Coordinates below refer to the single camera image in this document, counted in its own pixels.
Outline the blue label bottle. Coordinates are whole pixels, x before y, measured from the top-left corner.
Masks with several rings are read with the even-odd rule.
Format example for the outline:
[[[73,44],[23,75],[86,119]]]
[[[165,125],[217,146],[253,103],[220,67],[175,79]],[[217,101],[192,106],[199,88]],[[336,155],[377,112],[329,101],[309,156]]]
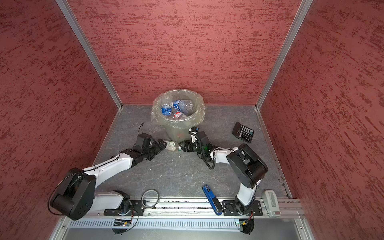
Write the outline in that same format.
[[[176,100],[173,102],[173,107],[186,116],[190,116],[195,112],[192,100]]]
[[[173,96],[164,95],[161,99],[161,111],[164,116],[169,117],[173,110]]]

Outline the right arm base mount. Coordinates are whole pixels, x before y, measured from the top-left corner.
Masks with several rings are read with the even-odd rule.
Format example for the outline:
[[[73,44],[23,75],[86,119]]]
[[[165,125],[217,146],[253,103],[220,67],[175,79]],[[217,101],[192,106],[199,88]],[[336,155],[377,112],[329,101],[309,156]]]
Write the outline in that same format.
[[[243,216],[250,217],[251,213],[255,217],[263,216],[263,210],[260,201],[252,201],[249,205],[243,206],[241,202],[235,200],[222,201],[224,216]]]

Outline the Wahaha red white bottle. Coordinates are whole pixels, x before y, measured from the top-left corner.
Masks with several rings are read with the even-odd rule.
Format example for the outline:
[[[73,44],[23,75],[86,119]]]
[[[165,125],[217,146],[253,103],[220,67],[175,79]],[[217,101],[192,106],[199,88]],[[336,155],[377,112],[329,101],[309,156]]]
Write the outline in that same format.
[[[184,120],[186,118],[187,118],[187,116],[184,113],[180,112],[180,111],[176,111],[173,114],[173,120]]]

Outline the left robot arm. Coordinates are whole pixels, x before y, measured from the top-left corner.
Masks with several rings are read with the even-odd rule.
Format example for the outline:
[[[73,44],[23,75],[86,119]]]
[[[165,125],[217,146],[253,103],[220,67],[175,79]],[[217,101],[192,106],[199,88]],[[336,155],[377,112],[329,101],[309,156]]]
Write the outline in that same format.
[[[161,139],[155,140],[148,134],[139,134],[132,148],[119,152],[115,157],[85,169],[70,169],[49,197],[49,212],[74,221],[89,212],[105,210],[113,211],[118,216],[133,215],[134,208],[128,194],[119,190],[99,193],[96,189],[106,180],[142,161],[151,161],[167,145]]]

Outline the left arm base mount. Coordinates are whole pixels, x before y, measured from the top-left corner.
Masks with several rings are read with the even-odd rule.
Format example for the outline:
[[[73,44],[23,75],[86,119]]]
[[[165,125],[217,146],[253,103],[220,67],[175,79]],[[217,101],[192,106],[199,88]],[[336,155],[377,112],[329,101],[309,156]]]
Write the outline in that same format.
[[[129,206],[126,209],[107,209],[104,210],[104,216],[118,216],[118,217],[129,217],[133,214],[142,216],[145,208],[143,207],[140,200],[130,200]]]

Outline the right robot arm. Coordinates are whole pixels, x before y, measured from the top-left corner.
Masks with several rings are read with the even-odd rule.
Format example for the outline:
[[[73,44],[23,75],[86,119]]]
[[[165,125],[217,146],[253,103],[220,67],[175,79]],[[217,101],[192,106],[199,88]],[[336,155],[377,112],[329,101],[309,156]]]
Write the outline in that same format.
[[[213,170],[217,164],[228,164],[241,185],[235,198],[235,208],[240,215],[251,212],[256,190],[268,172],[266,163],[247,144],[235,148],[214,146],[204,131],[189,131],[190,140],[179,143],[183,152],[196,153]]]

